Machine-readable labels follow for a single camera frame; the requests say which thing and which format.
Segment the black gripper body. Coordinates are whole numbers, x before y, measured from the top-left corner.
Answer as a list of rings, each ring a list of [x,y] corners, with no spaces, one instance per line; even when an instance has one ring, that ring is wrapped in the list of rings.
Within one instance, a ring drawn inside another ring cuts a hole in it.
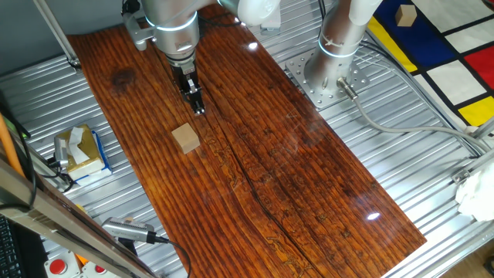
[[[175,83],[182,93],[195,93],[199,89],[198,73],[194,61],[171,65]]]

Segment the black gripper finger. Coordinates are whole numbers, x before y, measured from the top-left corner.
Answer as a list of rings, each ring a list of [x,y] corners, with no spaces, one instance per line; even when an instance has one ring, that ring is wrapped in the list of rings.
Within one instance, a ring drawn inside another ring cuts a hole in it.
[[[187,102],[192,110],[195,110],[195,102],[193,94],[195,93],[195,85],[193,83],[181,83],[179,85],[182,98]]]
[[[205,106],[202,100],[201,87],[197,85],[192,79],[189,79],[188,83],[193,83],[195,85],[195,93],[193,94],[193,98],[195,102],[195,110],[193,110],[194,113],[197,115],[204,114]]]

